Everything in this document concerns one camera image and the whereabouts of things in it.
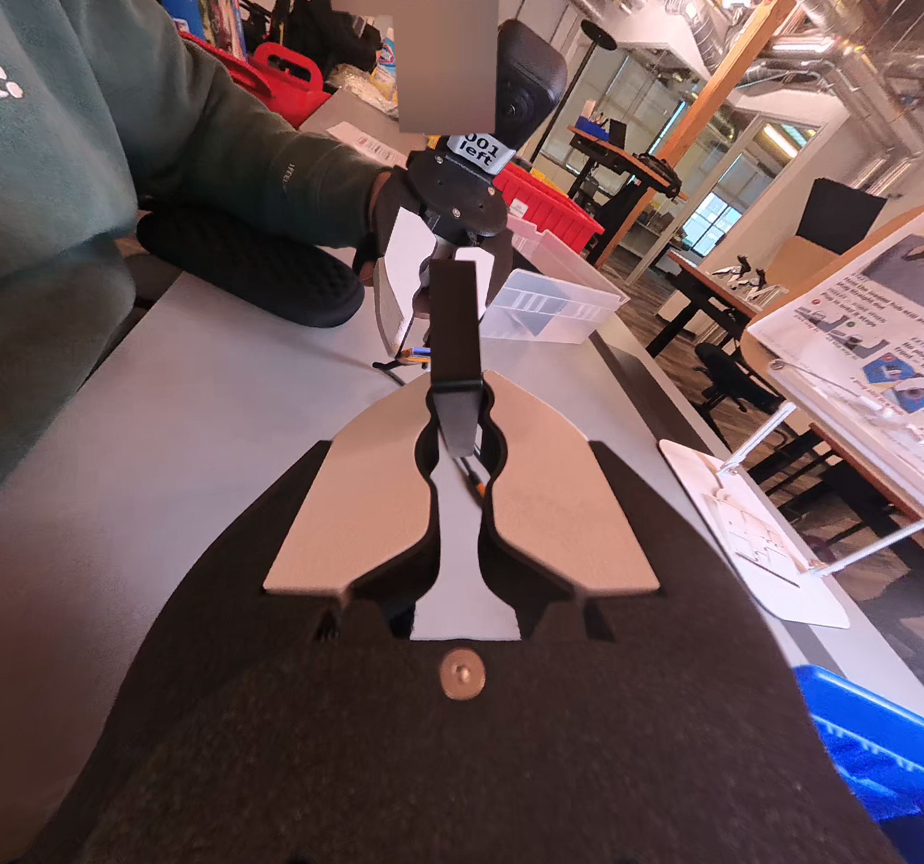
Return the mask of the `small black USB hub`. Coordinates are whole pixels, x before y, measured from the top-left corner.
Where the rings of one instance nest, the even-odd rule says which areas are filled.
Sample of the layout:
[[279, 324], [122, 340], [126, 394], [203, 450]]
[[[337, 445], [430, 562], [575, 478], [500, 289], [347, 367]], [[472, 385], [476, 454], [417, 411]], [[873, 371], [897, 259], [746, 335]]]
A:
[[434, 259], [429, 267], [428, 406], [455, 458], [474, 453], [484, 394], [476, 270], [470, 260]]

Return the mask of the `wooden side table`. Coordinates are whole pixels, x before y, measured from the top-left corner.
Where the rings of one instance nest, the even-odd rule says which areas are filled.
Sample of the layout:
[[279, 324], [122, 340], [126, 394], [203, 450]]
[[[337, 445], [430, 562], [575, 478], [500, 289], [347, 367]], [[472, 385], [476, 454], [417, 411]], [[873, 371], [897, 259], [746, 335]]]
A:
[[649, 356], [658, 357], [698, 314], [708, 317], [728, 340], [739, 340], [759, 309], [676, 251], [669, 250], [666, 256], [679, 266], [679, 272], [671, 275], [670, 280], [687, 304], [649, 342], [646, 347]]

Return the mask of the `red handled crate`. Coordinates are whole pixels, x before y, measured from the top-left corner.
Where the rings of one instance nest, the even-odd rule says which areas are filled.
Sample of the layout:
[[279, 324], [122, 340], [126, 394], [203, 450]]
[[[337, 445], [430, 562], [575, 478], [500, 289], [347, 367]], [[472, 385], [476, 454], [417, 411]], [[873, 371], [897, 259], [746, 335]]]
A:
[[216, 58], [238, 87], [295, 129], [331, 97], [324, 91], [317, 64], [276, 42], [265, 41], [243, 61], [182, 29], [179, 36]]

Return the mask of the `black office chair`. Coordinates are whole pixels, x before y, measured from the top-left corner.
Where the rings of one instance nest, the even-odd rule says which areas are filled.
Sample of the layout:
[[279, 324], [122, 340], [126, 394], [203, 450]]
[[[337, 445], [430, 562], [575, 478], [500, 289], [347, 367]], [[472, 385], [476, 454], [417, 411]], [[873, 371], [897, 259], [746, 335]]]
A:
[[695, 354], [699, 360], [695, 370], [707, 375], [710, 385], [702, 390], [703, 401], [694, 404], [694, 408], [724, 444], [727, 441], [711, 416], [722, 401], [733, 401], [741, 412], [752, 408], [768, 416], [783, 402], [781, 396], [766, 388], [750, 368], [722, 348], [703, 342], [695, 346]]

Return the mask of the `person's left hand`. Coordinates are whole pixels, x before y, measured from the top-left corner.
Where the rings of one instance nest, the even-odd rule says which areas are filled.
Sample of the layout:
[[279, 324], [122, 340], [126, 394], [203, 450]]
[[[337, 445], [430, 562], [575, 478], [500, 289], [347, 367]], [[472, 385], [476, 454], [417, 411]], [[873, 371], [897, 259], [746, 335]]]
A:
[[364, 287], [372, 287], [374, 271], [380, 258], [385, 256], [391, 237], [394, 219], [390, 200], [395, 196], [400, 176], [395, 171], [382, 172], [372, 186], [368, 207], [368, 232], [355, 250], [353, 273]]

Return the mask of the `blue plastic bin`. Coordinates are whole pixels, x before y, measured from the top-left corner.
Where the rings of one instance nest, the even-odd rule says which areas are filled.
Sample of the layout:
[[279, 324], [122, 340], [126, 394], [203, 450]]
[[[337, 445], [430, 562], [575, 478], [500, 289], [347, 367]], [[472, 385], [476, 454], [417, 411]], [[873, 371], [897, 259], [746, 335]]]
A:
[[872, 820], [922, 825], [922, 717], [817, 665], [794, 675], [826, 752]]

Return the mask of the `person's left forearm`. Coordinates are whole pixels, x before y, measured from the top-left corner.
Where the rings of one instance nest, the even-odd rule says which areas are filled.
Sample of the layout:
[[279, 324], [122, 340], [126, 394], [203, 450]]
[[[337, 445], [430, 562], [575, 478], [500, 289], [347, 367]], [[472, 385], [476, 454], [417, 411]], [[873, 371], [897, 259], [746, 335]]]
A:
[[137, 191], [227, 211], [270, 234], [358, 247], [386, 170], [324, 135], [300, 133], [168, 28], [152, 126], [125, 151]]

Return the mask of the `wooden support post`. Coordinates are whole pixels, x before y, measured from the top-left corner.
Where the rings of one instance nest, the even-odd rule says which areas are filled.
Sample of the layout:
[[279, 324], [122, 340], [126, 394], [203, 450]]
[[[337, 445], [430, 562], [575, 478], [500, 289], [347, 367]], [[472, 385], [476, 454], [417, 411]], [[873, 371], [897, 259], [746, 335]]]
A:
[[[763, 0], [751, 12], [741, 31], [723, 51], [722, 61], [712, 73], [699, 98], [683, 114], [678, 125], [658, 152], [658, 156], [673, 169], [676, 169], [679, 160], [696, 142], [699, 133], [706, 128], [728, 94], [743, 79], [745, 71], [757, 59], [774, 32], [779, 29], [795, 6], [795, 0]], [[615, 233], [605, 234], [603, 236], [605, 242], [587, 257], [597, 269], [603, 268], [607, 258], [620, 244], [622, 238], [628, 234], [641, 211], [653, 198], [653, 183], [644, 181], [641, 173], [636, 173], [635, 177], [638, 183], [635, 188], [629, 190], [631, 200], [625, 218]]]

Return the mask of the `clear plastic bin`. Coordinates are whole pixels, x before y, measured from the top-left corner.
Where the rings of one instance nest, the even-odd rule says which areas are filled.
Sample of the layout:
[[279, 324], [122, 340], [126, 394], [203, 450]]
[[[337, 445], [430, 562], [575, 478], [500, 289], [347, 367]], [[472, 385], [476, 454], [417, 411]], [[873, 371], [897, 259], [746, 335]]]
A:
[[487, 306], [481, 338], [582, 344], [629, 302], [550, 230], [510, 216], [516, 266]]

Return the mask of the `window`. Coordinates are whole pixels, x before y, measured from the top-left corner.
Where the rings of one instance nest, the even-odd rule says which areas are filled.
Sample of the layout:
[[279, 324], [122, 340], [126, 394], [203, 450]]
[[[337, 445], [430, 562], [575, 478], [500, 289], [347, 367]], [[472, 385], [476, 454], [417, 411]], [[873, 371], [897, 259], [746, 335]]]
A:
[[683, 223], [682, 246], [706, 257], [727, 236], [743, 213], [712, 191]]

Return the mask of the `colourful printed boxes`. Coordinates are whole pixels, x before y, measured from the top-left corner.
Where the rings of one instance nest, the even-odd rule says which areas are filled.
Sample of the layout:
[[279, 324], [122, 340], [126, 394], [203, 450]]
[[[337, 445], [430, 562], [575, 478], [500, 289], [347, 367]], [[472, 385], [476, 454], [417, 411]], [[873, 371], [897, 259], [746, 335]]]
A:
[[248, 60], [239, 0], [161, 0], [178, 29], [240, 61]]

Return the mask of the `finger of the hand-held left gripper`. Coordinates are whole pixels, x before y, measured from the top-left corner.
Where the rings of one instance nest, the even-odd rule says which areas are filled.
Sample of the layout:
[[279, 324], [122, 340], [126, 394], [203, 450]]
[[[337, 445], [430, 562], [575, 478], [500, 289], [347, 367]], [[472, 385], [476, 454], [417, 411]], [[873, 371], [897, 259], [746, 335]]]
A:
[[374, 269], [376, 319], [385, 349], [396, 358], [415, 318], [414, 300], [422, 290], [422, 270], [435, 250], [435, 235], [424, 219], [398, 211]]
[[460, 246], [454, 253], [454, 260], [469, 261], [475, 266], [478, 318], [481, 319], [489, 302], [494, 256], [480, 246]]

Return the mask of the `person's green sweatshirt torso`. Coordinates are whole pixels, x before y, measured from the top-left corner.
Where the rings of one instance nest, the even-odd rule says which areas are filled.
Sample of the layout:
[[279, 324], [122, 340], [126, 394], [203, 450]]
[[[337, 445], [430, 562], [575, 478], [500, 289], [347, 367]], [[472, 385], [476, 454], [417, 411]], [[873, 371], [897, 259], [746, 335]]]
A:
[[155, 0], [2, 0], [2, 479], [128, 315], [116, 240], [196, 125], [199, 66]]

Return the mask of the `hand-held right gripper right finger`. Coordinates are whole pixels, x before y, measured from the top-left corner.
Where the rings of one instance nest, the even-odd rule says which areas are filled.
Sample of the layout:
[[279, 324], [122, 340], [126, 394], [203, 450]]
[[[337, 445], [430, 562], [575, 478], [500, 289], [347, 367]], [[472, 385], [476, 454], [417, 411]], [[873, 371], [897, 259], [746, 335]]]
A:
[[568, 418], [487, 371], [480, 452], [490, 478], [478, 558], [483, 581], [529, 639], [548, 611], [587, 628], [600, 600], [661, 589], [608, 481], [597, 447]]

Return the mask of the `black backpack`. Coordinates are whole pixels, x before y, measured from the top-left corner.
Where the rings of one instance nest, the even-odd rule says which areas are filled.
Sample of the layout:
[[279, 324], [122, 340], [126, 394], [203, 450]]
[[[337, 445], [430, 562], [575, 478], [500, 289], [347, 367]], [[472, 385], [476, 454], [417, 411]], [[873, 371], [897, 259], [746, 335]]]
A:
[[664, 179], [666, 182], [662, 192], [670, 199], [675, 199], [683, 187], [682, 180], [677, 176], [672, 165], [653, 154], [635, 154], [634, 157], [649, 170], [650, 175]]

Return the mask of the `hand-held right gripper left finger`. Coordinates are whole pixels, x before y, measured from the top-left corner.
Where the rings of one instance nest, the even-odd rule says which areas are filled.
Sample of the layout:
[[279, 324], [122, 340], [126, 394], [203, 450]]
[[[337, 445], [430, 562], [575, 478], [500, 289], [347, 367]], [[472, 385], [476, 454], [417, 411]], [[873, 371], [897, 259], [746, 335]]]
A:
[[441, 565], [430, 391], [429, 379], [411, 381], [329, 442], [262, 583], [266, 594], [371, 602], [395, 638], [410, 639]]

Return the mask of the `shiny metal tools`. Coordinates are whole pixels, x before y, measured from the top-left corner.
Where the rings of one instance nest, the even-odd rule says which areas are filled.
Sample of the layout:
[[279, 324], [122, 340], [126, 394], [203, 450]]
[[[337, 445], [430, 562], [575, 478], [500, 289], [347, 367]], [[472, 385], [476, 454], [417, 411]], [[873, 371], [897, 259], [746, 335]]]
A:
[[745, 255], [737, 255], [734, 264], [712, 271], [710, 276], [728, 291], [746, 295], [760, 292], [768, 285], [765, 270], [753, 267]]

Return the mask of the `black floor lamp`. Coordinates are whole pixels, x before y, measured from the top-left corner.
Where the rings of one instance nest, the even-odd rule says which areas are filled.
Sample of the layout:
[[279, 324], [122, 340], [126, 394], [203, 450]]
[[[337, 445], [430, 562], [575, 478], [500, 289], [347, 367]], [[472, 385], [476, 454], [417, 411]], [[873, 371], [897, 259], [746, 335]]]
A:
[[602, 26], [598, 25], [591, 19], [585, 18], [581, 20], [580, 23], [581, 32], [589, 41], [589, 47], [586, 50], [579, 66], [574, 72], [571, 82], [565, 90], [564, 95], [562, 96], [558, 106], [554, 109], [551, 118], [548, 121], [547, 127], [542, 132], [530, 158], [531, 163], [535, 162], [539, 154], [541, 153], [543, 146], [547, 142], [550, 134], [554, 130], [555, 124], [560, 117], [560, 114], [563, 108], [566, 107], [567, 101], [570, 98], [572, 92], [574, 91], [576, 85], [578, 84], [582, 74], [584, 73], [585, 68], [587, 67], [589, 61], [595, 53], [595, 50], [602, 48], [608, 52], [612, 52], [617, 49], [617, 43], [612, 37], [612, 35], [607, 32]]

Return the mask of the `red plastic bin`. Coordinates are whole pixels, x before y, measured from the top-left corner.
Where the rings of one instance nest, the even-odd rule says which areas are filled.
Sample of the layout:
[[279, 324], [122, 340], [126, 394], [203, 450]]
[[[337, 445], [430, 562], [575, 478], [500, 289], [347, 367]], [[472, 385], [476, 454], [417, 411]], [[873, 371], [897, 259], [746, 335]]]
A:
[[539, 233], [551, 231], [576, 253], [604, 232], [564, 192], [518, 165], [505, 165], [492, 184], [502, 194], [510, 216], [531, 223]]

